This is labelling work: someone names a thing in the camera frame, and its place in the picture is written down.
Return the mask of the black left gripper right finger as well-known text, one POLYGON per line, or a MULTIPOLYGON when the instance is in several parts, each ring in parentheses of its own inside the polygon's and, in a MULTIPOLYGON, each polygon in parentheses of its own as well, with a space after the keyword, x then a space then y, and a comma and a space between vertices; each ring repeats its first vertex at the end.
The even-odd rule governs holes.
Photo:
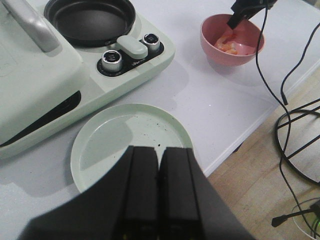
POLYGON ((168 147, 159 169, 161 240, 253 240, 201 170, 191 148, 168 147))

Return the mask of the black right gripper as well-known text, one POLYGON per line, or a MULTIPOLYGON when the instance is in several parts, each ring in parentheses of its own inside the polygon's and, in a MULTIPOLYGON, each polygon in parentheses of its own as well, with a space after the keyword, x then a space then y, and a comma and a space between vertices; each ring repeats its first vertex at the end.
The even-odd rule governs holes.
POLYGON ((236 0, 231 6, 233 15, 227 22, 230 28, 236 28, 242 20, 248 20, 259 11, 271 9, 277 0, 236 0))

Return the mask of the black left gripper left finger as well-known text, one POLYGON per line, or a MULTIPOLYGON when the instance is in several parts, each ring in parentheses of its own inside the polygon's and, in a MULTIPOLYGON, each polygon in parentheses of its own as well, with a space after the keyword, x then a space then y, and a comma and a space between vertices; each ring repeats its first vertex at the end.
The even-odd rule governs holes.
POLYGON ((129 146, 90 188, 31 219, 20 240, 155 240, 158 158, 154 148, 129 146))

